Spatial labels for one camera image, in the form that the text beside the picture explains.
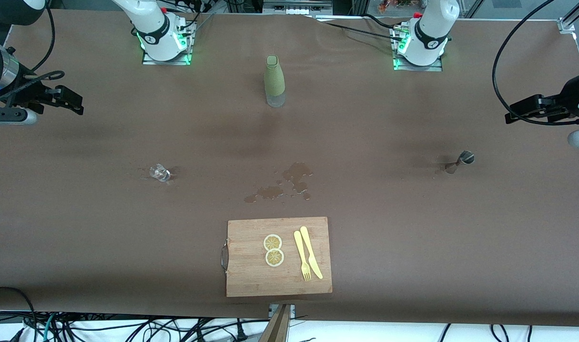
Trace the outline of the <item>brown table cover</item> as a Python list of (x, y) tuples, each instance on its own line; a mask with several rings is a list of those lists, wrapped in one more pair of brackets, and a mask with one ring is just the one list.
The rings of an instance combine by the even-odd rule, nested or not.
[[(299, 315), (579, 325), (579, 149), (505, 124), (490, 72), (514, 22), (459, 21), (443, 71), (411, 72), (309, 17), (214, 15), (191, 65), (145, 66), (125, 13), (53, 16), (42, 69), (84, 115), (0, 126), (0, 286), (37, 310), (264, 317), (274, 297), (226, 297), (227, 221), (327, 217), (333, 290), (290, 296)], [(244, 203), (295, 162), (310, 200)]]

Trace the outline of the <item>aluminium frame profile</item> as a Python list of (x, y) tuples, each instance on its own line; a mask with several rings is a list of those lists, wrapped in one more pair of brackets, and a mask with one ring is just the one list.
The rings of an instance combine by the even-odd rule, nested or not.
[(568, 11), (563, 17), (558, 20), (558, 28), (562, 34), (573, 33), (575, 31), (574, 24), (579, 20), (579, 1)]

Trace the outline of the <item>grey device box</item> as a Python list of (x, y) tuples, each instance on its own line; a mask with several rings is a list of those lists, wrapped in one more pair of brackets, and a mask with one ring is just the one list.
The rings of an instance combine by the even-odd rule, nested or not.
[(332, 0), (263, 0), (263, 14), (333, 15)]

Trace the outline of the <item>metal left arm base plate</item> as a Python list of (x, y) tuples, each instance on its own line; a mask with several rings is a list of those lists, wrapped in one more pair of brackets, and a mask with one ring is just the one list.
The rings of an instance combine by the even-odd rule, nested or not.
[(393, 51), (393, 68), (396, 71), (443, 71), (442, 55), (444, 46), (448, 43), (445, 39), (442, 43), (430, 41), (429, 45), (422, 42), (418, 37), (414, 38), (407, 28), (394, 26), (389, 29), (391, 47)]

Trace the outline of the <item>green sleeved glass bottle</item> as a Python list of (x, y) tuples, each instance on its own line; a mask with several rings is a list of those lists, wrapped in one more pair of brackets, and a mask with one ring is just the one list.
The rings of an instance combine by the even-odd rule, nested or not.
[(266, 57), (264, 75), (266, 102), (272, 108), (283, 106), (286, 100), (285, 78), (278, 56)]

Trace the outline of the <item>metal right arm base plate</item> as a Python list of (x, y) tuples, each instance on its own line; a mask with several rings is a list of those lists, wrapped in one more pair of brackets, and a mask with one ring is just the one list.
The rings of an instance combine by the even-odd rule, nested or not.
[(178, 30), (168, 33), (165, 36), (163, 47), (166, 48), (164, 56), (170, 56), (171, 52), (175, 56), (168, 60), (156, 60), (150, 56), (141, 42), (140, 47), (143, 50), (142, 64), (144, 65), (170, 65), (170, 66), (187, 66), (192, 62), (192, 52), (195, 39), (195, 24), (186, 24), (185, 19), (179, 20)]

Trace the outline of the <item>yellow plastic knife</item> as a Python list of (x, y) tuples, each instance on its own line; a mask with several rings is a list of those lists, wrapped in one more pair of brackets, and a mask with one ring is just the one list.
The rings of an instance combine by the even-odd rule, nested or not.
[(322, 279), (323, 278), (323, 274), (318, 266), (318, 262), (314, 256), (314, 251), (313, 251), (313, 247), (311, 244), (311, 240), (310, 240), (310, 236), (309, 236), (309, 231), (307, 229), (307, 227), (301, 227), (300, 228), (300, 233), (303, 239), (303, 243), (305, 243), (305, 246), (307, 247), (307, 251), (309, 252), (309, 257), (308, 257), (308, 262), (309, 262), (309, 266), (311, 268), (311, 270), (314, 272), (314, 274), (319, 278)]

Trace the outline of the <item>wooden beam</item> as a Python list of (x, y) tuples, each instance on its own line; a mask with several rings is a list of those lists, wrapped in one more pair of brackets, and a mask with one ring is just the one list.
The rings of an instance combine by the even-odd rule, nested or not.
[(287, 342), (290, 328), (290, 309), (283, 305), (269, 320), (258, 342)]

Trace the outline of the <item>metal jigger measuring cup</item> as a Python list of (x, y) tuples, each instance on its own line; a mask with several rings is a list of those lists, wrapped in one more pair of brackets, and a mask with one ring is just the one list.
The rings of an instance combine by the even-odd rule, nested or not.
[(448, 174), (454, 174), (462, 165), (470, 165), (474, 163), (475, 155), (469, 150), (464, 150), (459, 154), (455, 162), (444, 165), (443, 171)]

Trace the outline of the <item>dark liquid spill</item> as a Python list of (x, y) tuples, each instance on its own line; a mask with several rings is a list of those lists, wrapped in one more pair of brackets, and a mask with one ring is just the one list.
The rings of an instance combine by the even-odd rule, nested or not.
[(297, 198), (301, 196), (304, 200), (310, 200), (309, 186), (305, 178), (313, 175), (309, 166), (303, 162), (295, 162), (290, 165), (280, 176), (274, 185), (259, 186), (255, 192), (244, 198), (244, 203), (256, 203), (259, 200), (276, 200), (281, 198)]

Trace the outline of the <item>wooden cutting board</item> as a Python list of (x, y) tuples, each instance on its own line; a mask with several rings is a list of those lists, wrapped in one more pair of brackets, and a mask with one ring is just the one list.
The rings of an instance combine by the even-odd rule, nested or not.
[[(319, 279), (311, 271), (305, 282), (293, 232), (307, 227), (314, 256), (323, 274)], [(270, 267), (263, 239), (270, 234), (281, 237), (283, 264)], [(330, 294), (333, 290), (327, 217), (291, 217), (269, 219), (233, 219), (227, 223), (226, 296), (300, 296)], [(307, 263), (309, 252), (303, 243)]]

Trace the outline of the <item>yellow plastic fork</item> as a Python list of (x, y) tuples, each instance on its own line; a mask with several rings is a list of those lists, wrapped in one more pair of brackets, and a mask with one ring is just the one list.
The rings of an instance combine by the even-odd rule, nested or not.
[(305, 256), (302, 234), (300, 233), (300, 231), (294, 231), (293, 236), (294, 236), (294, 240), (295, 240), (298, 254), (300, 257), (300, 262), (301, 262), (300, 270), (301, 270), (303, 279), (305, 282), (311, 281), (311, 271), (310, 271), (310, 266), (307, 263), (306, 256)]

